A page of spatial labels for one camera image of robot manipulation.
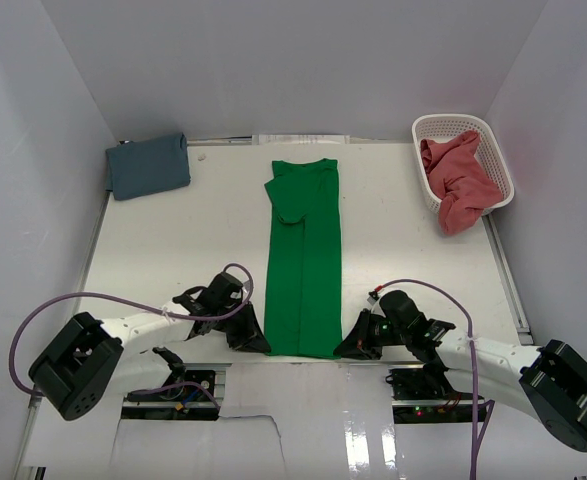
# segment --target green garment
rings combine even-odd
[[[342,341],[337,160],[273,162],[264,332],[271,355],[336,358]]]

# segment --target white wall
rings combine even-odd
[[[546,0],[42,0],[116,137],[484,115]]]
[[[535,339],[587,359],[587,2],[547,4],[488,120],[514,176],[496,217]]]
[[[0,479],[12,473],[28,402],[7,372],[13,332],[35,306],[76,288],[113,144],[39,0],[0,0]],[[27,331],[23,379],[67,310]]]

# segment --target folded blue cloth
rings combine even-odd
[[[106,151],[106,190],[116,200],[165,192],[191,183],[184,134],[129,142]]]

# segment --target red garment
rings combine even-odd
[[[485,208],[504,196],[475,159],[480,134],[468,130],[446,143],[422,140],[422,164],[433,193],[442,199],[438,221],[446,235],[472,227]]]

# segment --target white basket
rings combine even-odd
[[[426,205],[434,213],[440,210],[440,200],[431,190],[426,171],[422,164],[420,143],[428,138],[438,143],[448,142],[452,138],[467,130],[475,130],[480,134],[480,145],[475,152],[475,158],[482,165],[486,174],[493,180],[503,195],[503,200],[491,208],[484,210],[482,215],[491,213],[494,209],[503,207],[513,200],[513,182],[506,168],[502,152],[495,140],[495,136],[485,121],[472,115],[443,114],[425,115],[413,122],[413,144],[415,145],[415,160],[421,179],[422,193]]]

